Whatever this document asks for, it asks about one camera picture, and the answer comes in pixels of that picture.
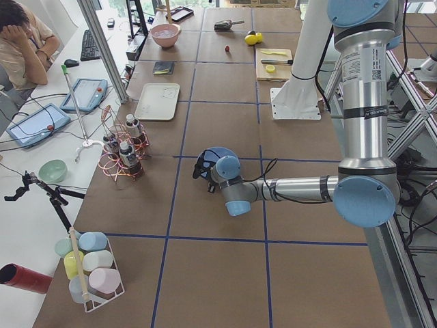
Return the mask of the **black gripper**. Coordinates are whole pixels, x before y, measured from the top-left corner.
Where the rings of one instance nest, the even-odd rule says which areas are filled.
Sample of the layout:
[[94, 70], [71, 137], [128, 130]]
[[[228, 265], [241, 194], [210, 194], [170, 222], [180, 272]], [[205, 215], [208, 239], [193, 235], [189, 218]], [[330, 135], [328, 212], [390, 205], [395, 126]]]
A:
[[212, 149], [205, 149], [198, 157], [197, 162], [194, 165], [193, 179], [198, 179], [199, 177], [205, 178], [208, 181], [208, 191], [215, 191], [218, 183], [212, 179], [212, 168], [215, 166], [216, 161], [211, 161], [206, 159], [207, 152], [214, 154], [219, 157], [218, 154]]

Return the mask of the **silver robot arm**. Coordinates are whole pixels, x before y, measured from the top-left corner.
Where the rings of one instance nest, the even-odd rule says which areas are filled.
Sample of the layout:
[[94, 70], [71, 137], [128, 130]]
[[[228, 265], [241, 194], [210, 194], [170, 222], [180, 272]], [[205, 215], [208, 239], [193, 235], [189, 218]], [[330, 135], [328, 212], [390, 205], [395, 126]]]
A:
[[340, 53], [343, 86], [344, 158], [335, 176], [244, 180], [240, 161], [229, 149], [212, 147], [197, 158], [193, 178], [220, 189], [232, 216], [253, 202], [332, 202], [348, 222], [380, 226], [394, 214], [400, 188], [387, 150], [386, 52], [401, 41], [401, 1], [310, 1], [290, 79], [272, 92], [276, 119], [313, 119], [318, 114], [315, 82], [324, 52]]

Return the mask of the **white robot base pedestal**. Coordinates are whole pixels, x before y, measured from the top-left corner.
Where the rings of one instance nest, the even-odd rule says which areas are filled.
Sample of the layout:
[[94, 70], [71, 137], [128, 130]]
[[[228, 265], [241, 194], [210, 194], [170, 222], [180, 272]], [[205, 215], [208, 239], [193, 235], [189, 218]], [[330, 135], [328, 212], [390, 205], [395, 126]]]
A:
[[331, 39], [328, 2], [311, 0], [302, 24], [290, 79], [282, 88], [272, 88], [271, 106], [275, 120], [320, 120], [315, 84], [325, 48]]

